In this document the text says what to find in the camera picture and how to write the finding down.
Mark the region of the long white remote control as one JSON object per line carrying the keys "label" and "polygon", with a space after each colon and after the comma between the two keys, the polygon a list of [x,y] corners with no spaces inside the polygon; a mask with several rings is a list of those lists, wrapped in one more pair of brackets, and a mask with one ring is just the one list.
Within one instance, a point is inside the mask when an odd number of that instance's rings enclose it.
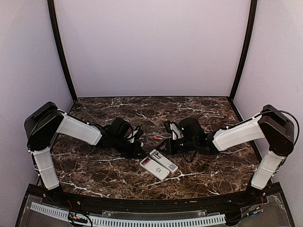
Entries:
{"label": "long white remote control", "polygon": [[177,165],[175,165],[173,162],[171,162],[169,159],[167,159],[163,154],[161,154],[156,149],[152,150],[149,153],[149,155],[152,159],[154,159],[156,162],[158,162],[163,167],[168,169],[171,173],[175,173],[178,170]]}

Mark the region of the small white remote control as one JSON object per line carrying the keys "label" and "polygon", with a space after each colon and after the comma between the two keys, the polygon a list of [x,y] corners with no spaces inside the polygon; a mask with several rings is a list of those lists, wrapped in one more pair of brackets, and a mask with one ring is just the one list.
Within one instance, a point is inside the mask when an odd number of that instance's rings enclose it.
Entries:
{"label": "small white remote control", "polygon": [[141,164],[141,162],[143,161],[142,160],[140,162],[140,166],[143,167],[145,170],[147,170],[149,173],[151,173],[153,176],[158,178],[159,180],[164,181],[167,178],[167,176],[170,174],[170,171],[168,169],[166,169],[165,167],[163,167],[158,162],[156,162],[151,157],[149,157],[149,158],[151,159],[151,161],[148,164],[142,165]]}

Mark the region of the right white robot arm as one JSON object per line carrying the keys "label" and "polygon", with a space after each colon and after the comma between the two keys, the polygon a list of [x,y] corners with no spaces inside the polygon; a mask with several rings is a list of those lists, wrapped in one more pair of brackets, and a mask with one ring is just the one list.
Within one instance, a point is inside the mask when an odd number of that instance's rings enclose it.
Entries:
{"label": "right white robot arm", "polygon": [[242,194],[242,202],[252,205],[260,197],[272,175],[277,172],[296,145],[300,126],[289,112],[266,105],[262,111],[232,126],[206,133],[196,118],[188,117],[179,123],[166,121],[164,126],[171,137],[156,150],[168,155],[195,151],[202,155],[217,155],[231,147],[265,139],[269,148],[251,178],[251,187]]}

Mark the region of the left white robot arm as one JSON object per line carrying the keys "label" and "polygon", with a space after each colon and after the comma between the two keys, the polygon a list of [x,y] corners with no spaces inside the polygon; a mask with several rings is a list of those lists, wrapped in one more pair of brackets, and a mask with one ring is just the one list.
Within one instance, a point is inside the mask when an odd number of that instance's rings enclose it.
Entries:
{"label": "left white robot arm", "polygon": [[27,137],[27,150],[31,154],[35,170],[42,178],[48,198],[56,206],[63,206],[67,196],[58,188],[60,182],[54,167],[51,149],[58,136],[82,141],[100,149],[113,149],[122,157],[139,159],[145,155],[143,135],[140,126],[133,127],[129,122],[117,117],[109,125],[101,126],[80,120],[59,109],[53,102],[47,102],[26,118],[24,129]]}

